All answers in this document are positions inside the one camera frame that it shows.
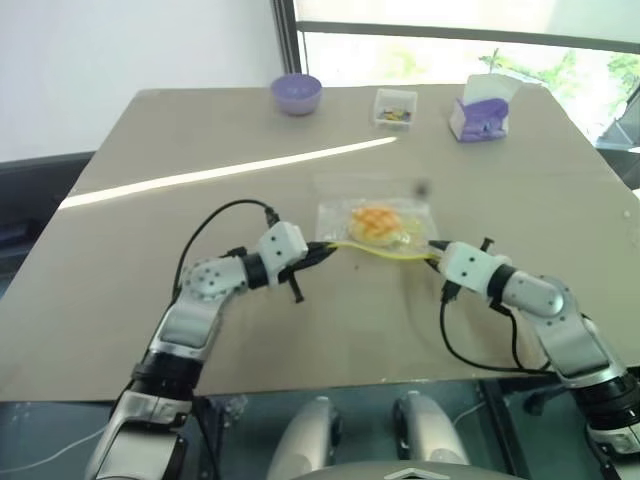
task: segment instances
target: table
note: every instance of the table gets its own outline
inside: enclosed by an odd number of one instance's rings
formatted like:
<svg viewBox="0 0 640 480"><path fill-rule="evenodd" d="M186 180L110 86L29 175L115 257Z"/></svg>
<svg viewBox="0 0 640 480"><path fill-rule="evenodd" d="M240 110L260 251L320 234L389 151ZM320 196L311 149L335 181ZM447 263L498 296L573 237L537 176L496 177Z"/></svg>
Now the table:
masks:
<svg viewBox="0 0 640 480"><path fill-rule="evenodd" d="M371 125L373 87L326 89L304 118L278 113L262 89L137 95L0 301L0 400L115 398L167 305L182 246L223 202L260 198L311 239L318 202L410 196L424 179L443 238L490 236L521 268L563 278L622 359L640 363L629 335L640 309L638 200L552 96L523 87L507 138L462 145L447 126L462 86L407 88L419 93L409 132ZM323 153L341 146L352 151ZM256 163L274 159L288 164ZM201 173L175 177L190 172ZM252 247L264 229L258 209L239 207L189 259ZM198 393L495 375L444 349L442 279L420 262L339 251L299 282L299 305L285 287L234 300ZM448 311L459 350L511 365L508 320L471 294ZM521 327L524 361L537 366Z"/></svg>

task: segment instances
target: black cable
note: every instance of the black cable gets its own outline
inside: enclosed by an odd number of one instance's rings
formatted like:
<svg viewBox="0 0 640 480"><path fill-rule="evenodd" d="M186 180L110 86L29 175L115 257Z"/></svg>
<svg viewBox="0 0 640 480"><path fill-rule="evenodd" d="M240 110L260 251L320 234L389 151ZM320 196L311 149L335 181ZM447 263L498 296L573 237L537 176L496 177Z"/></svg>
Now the black cable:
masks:
<svg viewBox="0 0 640 480"><path fill-rule="evenodd" d="M200 433L202 434L205 448L207 449L207 453L209 454L209 460L211 461L211 467L213 468L213 479L222 480L222 475L220 474L220 465L218 464L218 458L216 457L216 450L214 450L213 445L211 445L211 439L209 438L209 434L207 433L207 427L204 423L204 419L202 418L199 403L195 400L193 402L193 416L198 422L198 427L200 428Z"/></svg>
<svg viewBox="0 0 640 480"><path fill-rule="evenodd" d="M467 365L471 365L472 367L482 368L484 370L491 370L494 372L506 372L506 373L527 373L529 375L555 375L553 372L545 372L542 370L534 370L530 368L520 368L520 367L494 367L491 365L484 365L482 363L474 362L473 360L469 360L468 358L460 355L451 345L449 341L449 336L447 335L446 323L445 323L445 310L447 307L447 302L445 300L440 302L440 333L442 334L442 340L444 341L447 350L451 355L456 357L461 362L466 363Z"/></svg>
<svg viewBox="0 0 640 480"><path fill-rule="evenodd" d="M511 310L505 312L505 315L509 317L511 320L511 356L513 357L513 361L518 366L518 368L526 368L522 361L520 360L520 355L518 354L518 322L516 317L513 315ZM551 366L551 362L547 361L544 365L542 365L538 370L541 372L545 371Z"/></svg>
<svg viewBox="0 0 640 480"><path fill-rule="evenodd" d="M173 288L171 289L172 296L174 297L174 299L179 290L180 274L182 273L184 260L187 257L187 253L189 252L189 249L191 248L191 245L193 244L195 239L198 238L198 235L200 235L202 230L205 229L205 227L209 224L211 220L213 220L219 214L224 212L226 209L233 207L235 205L241 205L241 204L258 205L264 208L268 219L269 217L274 217L274 216L277 218L277 214L275 213L275 210L272 207L270 207L264 202L261 202L260 200L253 200L251 198L241 198L240 200L234 200L233 202L225 203L220 208L218 208L213 213L211 213L207 218L204 219L204 221L200 224L200 226L196 228L195 232L193 232L193 234L191 235L191 238L189 238L189 241L185 244L184 249L182 250L182 254L180 255L180 260L178 260L178 267L176 268L176 273L173 277Z"/></svg>
<svg viewBox="0 0 640 480"><path fill-rule="evenodd" d="M520 361L520 355L518 355L518 322L511 311L509 311L507 317L511 320L511 356L518 368L524 368L524 365Z"/></svg>

